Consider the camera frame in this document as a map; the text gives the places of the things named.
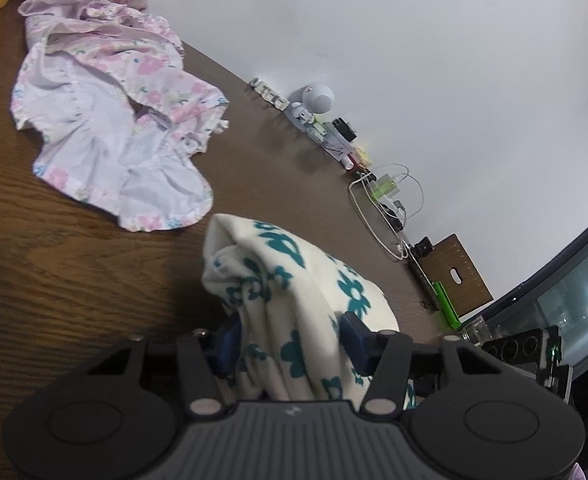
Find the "cream green-flower garment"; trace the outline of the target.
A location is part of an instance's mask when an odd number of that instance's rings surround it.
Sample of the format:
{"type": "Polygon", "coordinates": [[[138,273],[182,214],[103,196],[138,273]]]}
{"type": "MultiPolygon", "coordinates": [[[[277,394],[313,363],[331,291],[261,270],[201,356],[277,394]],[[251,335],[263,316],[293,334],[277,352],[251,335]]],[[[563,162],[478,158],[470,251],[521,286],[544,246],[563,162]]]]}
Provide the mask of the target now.
{"type": "Polygon", "coordinates": [[[209,220],[203,258],[204,288],[242,324],[225,393],[361,404],[371,377],[341,347],[338,321],[352,312],[374,332],[397,328],[377,284],[280,226],[233,214],[209,220]]]}

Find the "black phone stand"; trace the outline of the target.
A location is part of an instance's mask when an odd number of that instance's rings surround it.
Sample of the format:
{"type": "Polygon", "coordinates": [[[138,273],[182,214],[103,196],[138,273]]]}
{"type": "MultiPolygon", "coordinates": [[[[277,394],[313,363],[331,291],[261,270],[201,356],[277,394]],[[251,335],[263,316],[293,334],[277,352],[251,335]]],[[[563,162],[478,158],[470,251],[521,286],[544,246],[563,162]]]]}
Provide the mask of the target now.
{"type": "Polygon", "coordinates": [[[434,246],[428,236],[424,236],[422,240],[412,246],[412,253],[418,259],[425,258],[433,250],[434,246]]]}

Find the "brown wooden chair back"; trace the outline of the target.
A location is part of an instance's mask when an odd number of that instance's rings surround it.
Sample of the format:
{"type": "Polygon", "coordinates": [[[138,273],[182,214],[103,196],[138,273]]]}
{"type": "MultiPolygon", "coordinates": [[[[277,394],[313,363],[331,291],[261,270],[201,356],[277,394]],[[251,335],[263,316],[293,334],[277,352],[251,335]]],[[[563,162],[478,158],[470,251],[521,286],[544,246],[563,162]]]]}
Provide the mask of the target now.
{"type": "Polygon", "coordinates": [[[469,314],[494,300],[456,234],[438,242],[421,266],[432,282],[444,286],[458,315],[469,314]]]}

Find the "white astronaut figurine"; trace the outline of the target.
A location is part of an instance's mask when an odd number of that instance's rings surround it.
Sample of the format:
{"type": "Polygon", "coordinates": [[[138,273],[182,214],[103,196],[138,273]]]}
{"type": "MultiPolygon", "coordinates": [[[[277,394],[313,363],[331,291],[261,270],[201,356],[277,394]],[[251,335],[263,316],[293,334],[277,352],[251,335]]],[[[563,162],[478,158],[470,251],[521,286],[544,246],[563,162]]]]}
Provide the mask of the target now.
{"type": "Polygon", "coordinates": [[[332,110],[334,102],[335,94],[329,86],[308,84],[292,94],[285,116],[298,130],[305,132],[318,116],[332,110]]]}

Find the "green bar object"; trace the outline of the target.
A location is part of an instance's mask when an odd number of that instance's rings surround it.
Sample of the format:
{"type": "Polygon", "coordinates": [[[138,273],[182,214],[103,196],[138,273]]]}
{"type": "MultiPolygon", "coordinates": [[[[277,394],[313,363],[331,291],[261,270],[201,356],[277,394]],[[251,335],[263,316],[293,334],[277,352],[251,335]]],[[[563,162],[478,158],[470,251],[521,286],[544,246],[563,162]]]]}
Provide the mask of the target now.
{"type": "Polygon", "coordinates": [[[432,287],[437,298],[439,309],[443,312],[449,327],[453,330],[458,330],[462,323],[458,313],[454,310],[454,304],[449,299],[444,285],[441,282],[433,282],[432,287]]]}

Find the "glass of water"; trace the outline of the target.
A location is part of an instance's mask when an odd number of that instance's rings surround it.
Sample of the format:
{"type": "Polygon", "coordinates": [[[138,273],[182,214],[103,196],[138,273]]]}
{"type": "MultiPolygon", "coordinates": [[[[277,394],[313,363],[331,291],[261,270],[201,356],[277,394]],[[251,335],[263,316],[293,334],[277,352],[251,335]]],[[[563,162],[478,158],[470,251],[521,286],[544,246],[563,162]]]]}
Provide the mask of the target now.
{"type": "Polygon", "coordinates": [[[492,336],[492,330],[481,315],[477,315],[475,318],[470,318],[469,321],[461,327],[460,335],[462,339],[475,347],[481,347],[483,344],[486,344],[486,342],[494,339],[494,336],[492,336]]]}

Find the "white power strip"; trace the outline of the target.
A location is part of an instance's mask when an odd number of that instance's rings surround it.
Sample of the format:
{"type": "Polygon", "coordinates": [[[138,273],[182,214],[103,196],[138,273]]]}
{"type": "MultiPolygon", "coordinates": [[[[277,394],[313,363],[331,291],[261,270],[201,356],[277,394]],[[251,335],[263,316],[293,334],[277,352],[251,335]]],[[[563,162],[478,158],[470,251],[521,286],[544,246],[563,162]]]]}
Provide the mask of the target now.
{"type": "Polygon", "coordinates": [[[253,78],[248,85],[267,103],[272,105],[276,110],[284,112],[290,105],[290,101],[285,97],[281,96],[276,90],[266,84],[265,81],[259,77],[253,78]]]}

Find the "black small device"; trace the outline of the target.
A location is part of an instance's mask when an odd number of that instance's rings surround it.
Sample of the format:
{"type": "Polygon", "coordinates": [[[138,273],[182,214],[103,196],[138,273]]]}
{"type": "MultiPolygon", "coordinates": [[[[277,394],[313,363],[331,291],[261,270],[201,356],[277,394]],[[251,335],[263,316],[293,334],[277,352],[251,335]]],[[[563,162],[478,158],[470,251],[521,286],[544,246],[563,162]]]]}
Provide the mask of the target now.
{"type": "Polygon", "coordinates": [[[332,126],[347,142],[352,142],[357,137],[356,131],[352,128],[352,126],[349,125],[348,122],[345,122],[341,117],[335,118],[332,122],[332,126]]]}

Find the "black flat device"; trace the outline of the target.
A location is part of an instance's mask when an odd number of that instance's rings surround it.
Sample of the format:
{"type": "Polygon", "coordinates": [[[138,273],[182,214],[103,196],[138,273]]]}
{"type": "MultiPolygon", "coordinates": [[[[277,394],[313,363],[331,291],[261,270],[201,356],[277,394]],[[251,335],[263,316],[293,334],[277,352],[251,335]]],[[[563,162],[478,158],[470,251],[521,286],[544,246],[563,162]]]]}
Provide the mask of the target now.
{"type": "Polygon", "coordinates": [[[408,258],[407,258],[408,268],[410,273],[419,284],[419,286],[424,290],[427,295],[434,295],[435,290],[432,285],[431,280],[428,278],[422,266],[420,266],[419,259],[416,258],[412,249],[408,250],[408,258]]]}

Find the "pink floral garment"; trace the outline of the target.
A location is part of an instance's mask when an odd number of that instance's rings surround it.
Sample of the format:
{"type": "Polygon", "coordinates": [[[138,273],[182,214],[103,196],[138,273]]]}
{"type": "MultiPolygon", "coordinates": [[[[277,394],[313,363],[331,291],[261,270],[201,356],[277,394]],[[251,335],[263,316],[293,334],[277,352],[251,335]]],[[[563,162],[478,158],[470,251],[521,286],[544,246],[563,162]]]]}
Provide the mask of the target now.
{"type": "Polygon", "coordinates": [[[35,176],[130,232],[203,219],[213,191],[193,157],[226,128],[228,101],[184,69],[168,21],[111,0],[26,0],[18,10],[28,51],[11,113],[41,134],[35,176]]]}

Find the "white tin box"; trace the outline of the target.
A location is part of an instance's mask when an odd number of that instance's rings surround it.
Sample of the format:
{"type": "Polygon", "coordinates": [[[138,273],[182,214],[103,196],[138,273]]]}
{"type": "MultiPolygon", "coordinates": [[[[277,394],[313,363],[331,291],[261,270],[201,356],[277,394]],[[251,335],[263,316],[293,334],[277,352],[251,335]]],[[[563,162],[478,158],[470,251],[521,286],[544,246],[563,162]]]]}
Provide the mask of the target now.
{"type": "Polygon", "coordinates": [[[338,162],[341,162],[354,151],[352,144],[332,125],[326,126],[326,134],[321,142],[321,147],[338,162]]]}

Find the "green charger block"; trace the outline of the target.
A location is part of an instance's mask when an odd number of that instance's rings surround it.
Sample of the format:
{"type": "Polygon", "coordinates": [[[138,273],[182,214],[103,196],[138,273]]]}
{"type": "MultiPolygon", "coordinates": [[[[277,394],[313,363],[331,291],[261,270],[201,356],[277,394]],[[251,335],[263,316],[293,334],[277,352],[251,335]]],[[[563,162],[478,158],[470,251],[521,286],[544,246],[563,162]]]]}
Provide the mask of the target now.
{"type": "Polygon", "coordinates": [[[384,196],[393,197],[399,192],[395,179],[388,174],[370,181],[370,194],[375,200],[382,200],[384,196]]]}

